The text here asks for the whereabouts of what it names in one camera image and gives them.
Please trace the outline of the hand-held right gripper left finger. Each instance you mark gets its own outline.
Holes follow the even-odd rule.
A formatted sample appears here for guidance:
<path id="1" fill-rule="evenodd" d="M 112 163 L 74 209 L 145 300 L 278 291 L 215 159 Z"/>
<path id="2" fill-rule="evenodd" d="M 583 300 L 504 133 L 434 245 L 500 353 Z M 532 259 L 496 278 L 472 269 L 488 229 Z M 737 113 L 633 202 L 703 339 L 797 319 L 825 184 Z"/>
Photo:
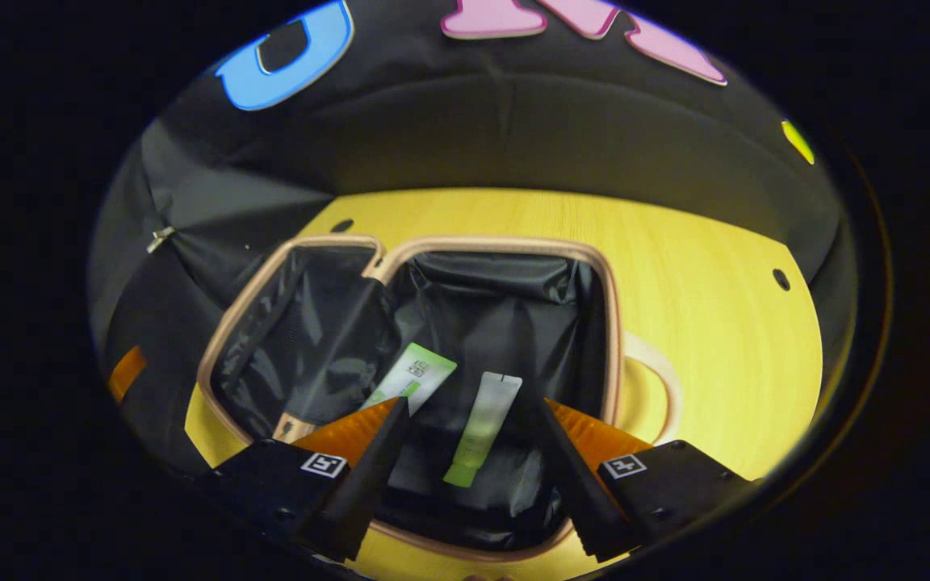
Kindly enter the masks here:
<path id="1" fill-rule="evenodd" d="M 276 545 L 356 559 L 407 437 L 405 397 L 296 439 L 258 439 L 195 480 L 223 515 Z"/>

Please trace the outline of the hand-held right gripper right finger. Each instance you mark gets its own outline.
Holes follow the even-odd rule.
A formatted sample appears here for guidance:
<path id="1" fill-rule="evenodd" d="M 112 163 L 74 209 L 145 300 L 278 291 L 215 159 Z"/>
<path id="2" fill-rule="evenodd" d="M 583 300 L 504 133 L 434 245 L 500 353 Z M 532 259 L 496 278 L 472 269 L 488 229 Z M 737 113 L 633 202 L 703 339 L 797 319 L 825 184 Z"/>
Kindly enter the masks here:
<path id="1" fill-rule="evenodd" d="M 583 551 L 598 562 L 671 541 L 756 489 L 683 439 L 651 445 L 529 390 L 519 405 Z"/>

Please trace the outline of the pink scalloped suitcase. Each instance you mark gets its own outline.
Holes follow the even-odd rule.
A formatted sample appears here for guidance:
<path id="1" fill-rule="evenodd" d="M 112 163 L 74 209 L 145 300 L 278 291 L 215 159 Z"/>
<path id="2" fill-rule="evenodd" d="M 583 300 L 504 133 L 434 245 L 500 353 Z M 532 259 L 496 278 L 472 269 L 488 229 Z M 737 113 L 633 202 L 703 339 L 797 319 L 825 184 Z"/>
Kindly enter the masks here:
<path id="1" fill-rule="evenodd" d="M 524 390 L 616 427 L 623 362 L 656 373 L 677 432 L 671 362 L 622 328 L 608 260 L 581 243 L 425 236 L 391 251 L 373 236 L 298 236 L 259 266 L 204 350 L 197 387 L 240 441 L 291 444 L 359 406 L 409 343 L 458 364 L 410 416 L 366 537 L 443 558 L 513 562 L 569 533 L 547 461 L 520 417 Z M 484 372 L 523 378 L 469 488 L 442 481 Z"/>

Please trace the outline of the white tube with green label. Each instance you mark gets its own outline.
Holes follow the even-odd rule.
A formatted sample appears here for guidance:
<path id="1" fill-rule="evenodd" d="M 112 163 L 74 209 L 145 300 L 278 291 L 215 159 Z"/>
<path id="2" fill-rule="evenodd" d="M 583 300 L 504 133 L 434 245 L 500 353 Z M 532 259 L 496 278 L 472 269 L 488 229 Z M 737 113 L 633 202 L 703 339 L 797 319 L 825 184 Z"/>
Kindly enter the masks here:
<path id="1" fill-rule="evenodd" d="M 409 415 L 416 415 L 457 367 L 457 363 L 441 354 L 409 343 L 358 410 L 364 411 L 389 399 L 406 398 Z"/>

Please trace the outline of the white green gradient tube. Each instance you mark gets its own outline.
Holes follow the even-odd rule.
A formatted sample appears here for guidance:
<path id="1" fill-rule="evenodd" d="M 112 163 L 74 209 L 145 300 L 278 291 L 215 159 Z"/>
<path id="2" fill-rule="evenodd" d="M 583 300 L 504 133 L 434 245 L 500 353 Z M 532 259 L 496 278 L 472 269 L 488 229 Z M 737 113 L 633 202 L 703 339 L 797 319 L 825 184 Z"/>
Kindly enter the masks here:
<path id="1" fill-rule="evenodd" d="M 475 482 L 522 383 L 523 378 L 502 373 L 488 371 L 481 375 L 479 390 L 443 482 L 462 488 Z"/>

